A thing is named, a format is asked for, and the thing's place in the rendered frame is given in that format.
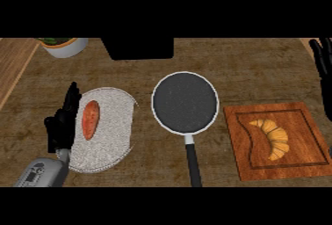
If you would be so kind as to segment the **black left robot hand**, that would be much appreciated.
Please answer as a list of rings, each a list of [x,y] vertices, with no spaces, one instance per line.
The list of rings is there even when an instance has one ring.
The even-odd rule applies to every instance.
[[[76,137],[76,119],[80,109],[80,88],[73,82],[65,96],[64,106],[54,116],[45,118],[45,126],[49,134],[49,153],[58,149],[71,149]]]

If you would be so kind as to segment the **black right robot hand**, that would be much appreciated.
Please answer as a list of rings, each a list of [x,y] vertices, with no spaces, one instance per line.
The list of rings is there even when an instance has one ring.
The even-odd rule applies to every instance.
[[[321,76],[324,107],[332,121],[332,40],[330,38],[309,41],[315,53],[316,69]]]

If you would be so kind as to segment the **golden croissant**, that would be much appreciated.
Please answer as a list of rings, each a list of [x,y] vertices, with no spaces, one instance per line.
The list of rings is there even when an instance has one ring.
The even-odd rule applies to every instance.
[[[269,160],[276,161],[282,159],[284,155],[291,149],[288,144],[290,138],[285,129],[278,126],[273,120],[269,119],[257,119],[251,121],[250,124],[262,129],[270,143],[272,152],[269,155]]]

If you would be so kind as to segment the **brown wooden cutting board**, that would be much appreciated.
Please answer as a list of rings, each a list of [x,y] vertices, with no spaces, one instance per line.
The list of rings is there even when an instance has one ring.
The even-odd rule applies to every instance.
[[[242,181],[332,176],[332,157],[303,102],[223,108]]]

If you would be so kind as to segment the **dark frying pan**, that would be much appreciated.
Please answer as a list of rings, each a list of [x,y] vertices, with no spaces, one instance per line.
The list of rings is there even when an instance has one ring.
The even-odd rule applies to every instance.
[[[195,72],[175,72],[155,85],[151,108],[160,126],[185,137],[191,185],[201,187],[194,136],[210,128],[220,113],[213,83]]]

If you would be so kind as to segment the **orange sweet potato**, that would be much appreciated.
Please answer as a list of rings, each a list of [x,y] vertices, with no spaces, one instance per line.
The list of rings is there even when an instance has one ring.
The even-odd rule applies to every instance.
[[[82,131],[86,140],[89,141],[95,135],[101,119],[101,107],[96,100],[90,101],[83,110]]]

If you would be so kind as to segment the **grey oval placemat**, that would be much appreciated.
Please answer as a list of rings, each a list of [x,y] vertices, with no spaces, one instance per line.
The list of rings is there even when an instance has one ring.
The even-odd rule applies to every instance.
[[[96,101],[101,119],[93,137],[82,131],[83,110]],[[76,139],[71,147],[70,168],[80,173],[96,173],[119,164],[132,151],[132,131],[136,100],[121,89],[102,87],[82,95],[77,114]]]

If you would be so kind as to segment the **white plant pot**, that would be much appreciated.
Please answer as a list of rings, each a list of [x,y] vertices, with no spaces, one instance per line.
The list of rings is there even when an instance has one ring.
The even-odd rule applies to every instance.
[[[51,40],[49,38],[37,38],[42,47],[57,58],[70,58],[79,54],[89,44],[88,38],[65,38],[65,42]]]

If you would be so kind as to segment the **black box appliance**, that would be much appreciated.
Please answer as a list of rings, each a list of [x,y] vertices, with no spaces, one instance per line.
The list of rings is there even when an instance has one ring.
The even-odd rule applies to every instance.
[[[175,56],[173,38],[102,38],[116,61],[170,59]]]

